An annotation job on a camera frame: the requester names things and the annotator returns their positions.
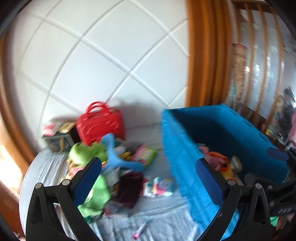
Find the small floral tissue packet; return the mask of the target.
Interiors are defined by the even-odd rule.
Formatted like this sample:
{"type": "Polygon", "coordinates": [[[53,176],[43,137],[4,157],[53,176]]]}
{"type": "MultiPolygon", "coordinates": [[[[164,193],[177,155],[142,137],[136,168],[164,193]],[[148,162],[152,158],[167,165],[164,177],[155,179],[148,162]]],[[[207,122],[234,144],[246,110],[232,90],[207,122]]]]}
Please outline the small floral tissue packet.
{"type": "Polygon", "coordinates": [[[153,180],[147,180],[143,184],[142,194],[146,197],[169,197],[173,194],[173,181],[161,177],[156,177],[153,180]]]}

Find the dark framed box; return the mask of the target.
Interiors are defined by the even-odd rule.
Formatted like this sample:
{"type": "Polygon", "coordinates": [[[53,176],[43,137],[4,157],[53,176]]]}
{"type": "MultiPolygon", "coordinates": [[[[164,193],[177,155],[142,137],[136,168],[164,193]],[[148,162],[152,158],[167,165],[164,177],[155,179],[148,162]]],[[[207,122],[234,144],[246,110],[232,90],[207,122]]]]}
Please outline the dark framed box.
{"type": "Polygon", "coordinates": [[[75,122],[56,121],[59,129],[52,137],[42,135],[42,139],[53,153],[68,153],[73,145],[80,142],[75,122]]]}

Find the small white ointment tube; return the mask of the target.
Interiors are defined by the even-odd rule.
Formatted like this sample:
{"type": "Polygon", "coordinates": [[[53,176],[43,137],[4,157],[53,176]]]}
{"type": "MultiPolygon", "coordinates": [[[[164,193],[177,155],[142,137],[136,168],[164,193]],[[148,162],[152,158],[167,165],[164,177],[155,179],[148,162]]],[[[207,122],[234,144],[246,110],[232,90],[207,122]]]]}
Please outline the small white ointment tube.
{"type": "Polygon", "coordinates": [[[143,225],[141,225],[139,227],[139,229],[131,236],[131,239],[137,240],[140,237],[140,235],[142,234],[142,232],[145,230],[147,225],[148,225],[148,222],[145,222],[143,225]]]}

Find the striped grey bed sheet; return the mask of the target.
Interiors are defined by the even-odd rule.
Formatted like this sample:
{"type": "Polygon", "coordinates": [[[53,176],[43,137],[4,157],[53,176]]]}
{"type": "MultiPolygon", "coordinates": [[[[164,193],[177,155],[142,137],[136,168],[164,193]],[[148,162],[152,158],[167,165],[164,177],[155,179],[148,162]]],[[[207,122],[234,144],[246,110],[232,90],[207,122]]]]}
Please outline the striped grey bed sheet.
{"type": "MultiPolygon", "coordinates": [[[[130,129],[126,139],[146,144],[158,151],[155,160],[144,171],[147,178],[173,179],[163,153],[160,123],[130,129]]],[[[18,208],[22,228],[26,227],[35,184],[59,184],[68,171],[67,158],[67,154],[53,154],[46,148],[29,166],[23,178],[18,208]]],[[[89,225],[101,240],[130,240],[132,234],[144,223],[148,223],[148,226],[139,240],[194,240],[199,235],[198,224],[193,221],[189,206],[179,193],[177,184],[173,188],[173,194],[169,197],[141,196],[129,212],[111,218],[96,217],[89,225]]]]}

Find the blue plastic storage crate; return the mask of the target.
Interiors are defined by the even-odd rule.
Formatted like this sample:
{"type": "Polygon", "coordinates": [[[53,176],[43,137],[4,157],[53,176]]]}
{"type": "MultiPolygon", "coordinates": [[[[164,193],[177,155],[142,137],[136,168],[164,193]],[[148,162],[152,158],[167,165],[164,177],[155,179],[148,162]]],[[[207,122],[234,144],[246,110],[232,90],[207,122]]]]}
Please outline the blue plastic storage crate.
{"type": "Polygon", "coordinates": [[[271,219],[295,215],[295,149],[277,149],[229,107],[166,109],[162,136],[199,240],[272,240],[271,219]]]}

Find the dark maroon cloth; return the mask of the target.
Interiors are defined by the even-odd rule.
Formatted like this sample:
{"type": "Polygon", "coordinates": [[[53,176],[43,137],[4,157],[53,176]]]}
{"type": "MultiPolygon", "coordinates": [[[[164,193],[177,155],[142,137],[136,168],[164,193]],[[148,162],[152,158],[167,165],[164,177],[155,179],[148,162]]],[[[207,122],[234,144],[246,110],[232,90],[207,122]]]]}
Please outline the dark maroon cloth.
{"type": "Polygon", "coordinates": [[[119,188],[114,200],[126,208],[133,209],[139,199],[143,179],[141,172],[131,171],[122,175],[119,178],[119,188]]]}

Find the green frog plush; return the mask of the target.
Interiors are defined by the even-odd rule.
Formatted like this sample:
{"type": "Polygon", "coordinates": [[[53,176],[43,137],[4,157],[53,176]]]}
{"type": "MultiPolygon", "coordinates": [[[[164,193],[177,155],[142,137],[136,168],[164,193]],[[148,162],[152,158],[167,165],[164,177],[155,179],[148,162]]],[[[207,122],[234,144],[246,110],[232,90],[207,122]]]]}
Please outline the green frog plush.
{"type": "Polygon", "coordinates": [[[98,142],[94,142],[90,146],[79,142],[72,146],[68,157],[75,165],[84,166],[94,157],[99,158],[102,162],[107,161],[107,150],[104,144],[98,142]]]}

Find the red plastic toy case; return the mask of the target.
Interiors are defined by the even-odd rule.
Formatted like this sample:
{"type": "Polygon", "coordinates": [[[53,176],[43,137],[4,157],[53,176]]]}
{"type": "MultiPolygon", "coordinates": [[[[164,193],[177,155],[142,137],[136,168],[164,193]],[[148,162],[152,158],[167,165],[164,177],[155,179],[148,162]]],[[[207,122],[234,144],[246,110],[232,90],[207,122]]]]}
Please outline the red plastic toy case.
{"type": "Polygon", "coordinates": [[[105,102],[96,101],[88,106],[76,121],[81,141],[87,145],[100,142],[103,136],[112,133],[125,139],[125,125],[119,108],[110,108],[105,102]]]}

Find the small pink packet by wall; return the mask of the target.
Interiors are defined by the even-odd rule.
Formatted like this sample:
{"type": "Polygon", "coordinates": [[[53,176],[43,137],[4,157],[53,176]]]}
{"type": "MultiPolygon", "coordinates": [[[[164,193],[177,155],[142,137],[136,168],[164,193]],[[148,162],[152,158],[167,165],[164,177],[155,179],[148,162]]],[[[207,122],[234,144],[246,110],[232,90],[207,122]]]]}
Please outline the small pink packet by wall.
{"type": "Polygon", "coordinates": [[[47,123],[44,125],[42,133],[44,136],[52,137],[58,132],[59,126],[57,123],[47,123]]]}

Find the pink pig plush orange dress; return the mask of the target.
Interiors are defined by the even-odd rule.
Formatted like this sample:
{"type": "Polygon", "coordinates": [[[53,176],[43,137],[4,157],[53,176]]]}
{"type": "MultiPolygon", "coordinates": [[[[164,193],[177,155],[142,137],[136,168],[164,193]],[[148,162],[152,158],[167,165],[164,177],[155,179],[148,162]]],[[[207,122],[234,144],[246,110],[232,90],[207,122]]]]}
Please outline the pink pig plush orange dress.
{"type": "Polygon", "coordinates": [[[204,159],[215,171],[227,172],[229,167],[228,158],[218,152],[209,151],[207,146],[199,146],[198,149],[202,152],[204,159]]]}

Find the green plush cloth toy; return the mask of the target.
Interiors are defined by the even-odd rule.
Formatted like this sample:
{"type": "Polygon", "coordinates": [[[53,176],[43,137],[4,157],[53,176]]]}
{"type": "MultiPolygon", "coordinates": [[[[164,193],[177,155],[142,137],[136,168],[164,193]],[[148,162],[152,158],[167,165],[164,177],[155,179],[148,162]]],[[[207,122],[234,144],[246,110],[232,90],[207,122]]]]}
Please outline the green plush cloth toy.
{"type": "Polygon", "coordinates": [[[110,199],[106,180],[103,175],[99,175],[84,203],[78,206],[78,210],[84,218],[98,216],[102,214],[106,202],[110,199]]]}

